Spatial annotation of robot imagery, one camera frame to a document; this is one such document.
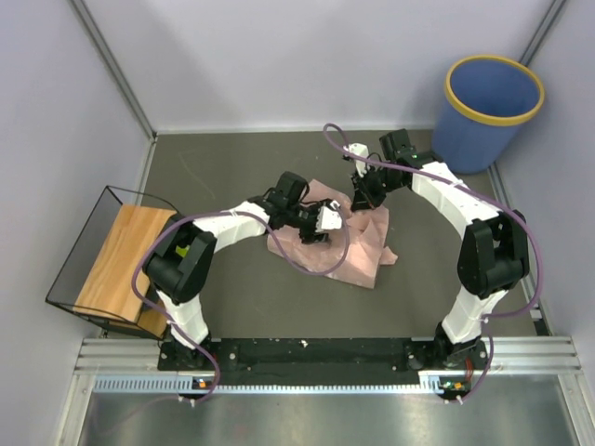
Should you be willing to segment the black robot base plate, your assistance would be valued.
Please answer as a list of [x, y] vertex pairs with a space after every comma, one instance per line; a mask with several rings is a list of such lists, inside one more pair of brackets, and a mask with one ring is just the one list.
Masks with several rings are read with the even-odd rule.
[[207, 338], [223, 386], [404, 385], [421, 371], [481, 370], [483, 341], [460, 350], [433, 338]]

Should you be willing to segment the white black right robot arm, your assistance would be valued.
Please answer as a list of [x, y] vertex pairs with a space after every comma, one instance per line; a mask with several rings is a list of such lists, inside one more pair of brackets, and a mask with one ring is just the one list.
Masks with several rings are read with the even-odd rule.
[[524, 218], [469, 195], [465, 182], [438, 154], [416, 150], [406, 130], [389, 132], [379, 142], [382, 156], [361, 143], [344, 147], [345, 159], [355, 163], [351, 209], [376, 209], [389, 193], [408, 188], [455, 228], [461, 239], [456, 265], [460, 290], [437, 325], [430, 354], [422, 364], [456, 367], [478, 345], [483, 317], [529, 272]]

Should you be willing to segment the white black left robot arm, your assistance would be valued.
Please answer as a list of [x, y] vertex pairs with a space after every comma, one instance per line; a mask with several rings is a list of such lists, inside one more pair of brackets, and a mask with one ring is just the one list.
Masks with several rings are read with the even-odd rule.
[[173, 349], [189, 367], [201, 368], [210, 360], [200, 293], [214, 254], [285, 226], [298, 230], [305, 244], [325, 243], [331, 230], [342, 228], [340, 204], [330, 198], [304, 202], [302, 195], [309, 191], [303, 177], [284, 172], [264, 194], [227, 211], [193, 220], [175, 214], [167, 220], [142, 272], [167, 313]]

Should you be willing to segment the pink plastic trash bag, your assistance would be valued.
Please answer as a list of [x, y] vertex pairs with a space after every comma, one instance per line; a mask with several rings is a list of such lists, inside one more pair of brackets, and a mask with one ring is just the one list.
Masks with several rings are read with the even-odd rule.
[[296, 229], [285, 226], [276, 230], [274, 236], [267, 237], [267, 248], [278, 256], [288, 254], [302, 268], [314, 272], [331, 269], [346, 255], [341, 266], [327, 277], [363, 288], [374, 288], [379, 268], [391, 266], [398, 259], [386, 245], [389, 209], [381, 205], [374, 210], [352, 212], [351, 199], [346, 194], [316, 179], [311, 180], [306, 199], [318, 201], [326, 198], [340, 203], [350, 233], [349, 244], [345, 244], [343, 230], [333, 230], [329, 233], [332, 240], [330, 247], [319, 243], [306, 245], [299, 239]]

